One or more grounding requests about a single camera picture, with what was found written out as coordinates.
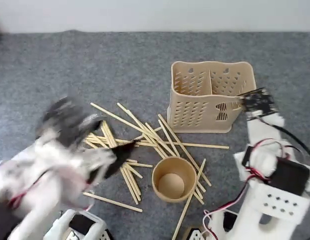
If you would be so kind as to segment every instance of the tan paper cup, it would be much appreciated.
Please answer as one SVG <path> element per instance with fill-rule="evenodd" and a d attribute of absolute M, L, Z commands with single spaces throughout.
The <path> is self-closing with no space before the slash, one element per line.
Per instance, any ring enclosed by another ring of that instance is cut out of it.
<path fill-rule="evenodd" d="M 185 159 L 171 156 L 154 168 L 152 184 L 156 195 L 163 201 L 184 201 L 196 187 L 196 171 Z"/>

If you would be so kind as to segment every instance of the motion-blurred robot arm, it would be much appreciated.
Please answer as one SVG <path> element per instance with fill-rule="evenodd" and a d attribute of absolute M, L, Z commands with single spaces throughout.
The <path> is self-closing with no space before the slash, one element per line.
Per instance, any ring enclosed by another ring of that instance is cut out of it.
<path fill-rule="evenodd" d="M 81 147 L 101 121 L 63 98 L 45 113 L 36 141 L 0 164 L 0 205 L 21 219 L 9 240 L 42 239 L 62 206 L 81 208 L 76 203 L 81 193 L 113 175 L 130 156 L 134 142 L 112 149 Z"/>

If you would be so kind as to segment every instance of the gray carpet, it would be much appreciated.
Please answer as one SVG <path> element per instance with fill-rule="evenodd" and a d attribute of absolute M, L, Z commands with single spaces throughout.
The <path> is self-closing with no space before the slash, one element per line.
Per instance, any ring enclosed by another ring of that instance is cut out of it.
<path fill-rule="evenodd" d="M 66 94 L 78 96 L 129 119 L 116 106 L 121 102 L 139 119 L 158 126 L 170 94 L 170 66 L 174 61 L 248 61 L 257 86 L 274 95 L 286 127 L 310 147 L 310 33 L 83 33 L 14 34 L 0 38 L 0 160 L 9 159 L 34 140 L 34 127 L 43 110 Z M 109 118 L 116 135 L 131 139 L 139 133 Z M 181 134 L 185 142 L 229 145 L 230 150 L 189 147 L 197 161 L 208 159 L 203 207 L 192 200 L 178 239 L 190 225 L 199 225 L 202 210 L 233 199 L 242 187 L 232 154 L 248 141 L 241 115 L 227 134 Z M 150 147 L 140 147 L 133 159 L 156 164 Z M 97 202 L 92 212 L 103 218 L 115 239 L 168 240 L 184 203 L 159 200 L 152 190 L 151 170 L 139 169 L 142 191 L 136 213 Z M 97 194 L 134 205 L 120 174 L 104 182 Z M 310 211 L 293 239 L 310 236 Z"/>

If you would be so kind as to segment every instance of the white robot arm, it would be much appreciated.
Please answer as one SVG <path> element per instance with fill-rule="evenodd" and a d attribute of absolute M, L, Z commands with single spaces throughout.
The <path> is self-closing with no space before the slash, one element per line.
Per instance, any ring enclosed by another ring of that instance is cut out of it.
<path fill-rule="evenodd" d="M 246 151 L 234 154 L 241 181 L 254 169 L 267 180 L 253 178 L 233 227 L 223 228 L 225 212 L 217 210 L 211 216 L 206 240 L 289 240 L 310 206 L 310 166 L 300 164 L 289 142 L 281 138 L 278 128 L 284 119 L 279 116 L 271 96 L 265 89 L 247 93 L 246 104 L 250 144 Z M 263 215 L 271 216 L 260 224 Z"/>

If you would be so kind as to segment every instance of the circuit board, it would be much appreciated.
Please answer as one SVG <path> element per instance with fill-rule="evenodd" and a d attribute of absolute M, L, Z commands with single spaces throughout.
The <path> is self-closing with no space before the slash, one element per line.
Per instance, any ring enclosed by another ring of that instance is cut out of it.
<path fill-rule="evenodd" d="M 247 121 L 278 113 L 272 95 L 265 88 L 246 92 L 240 97 Z"/>

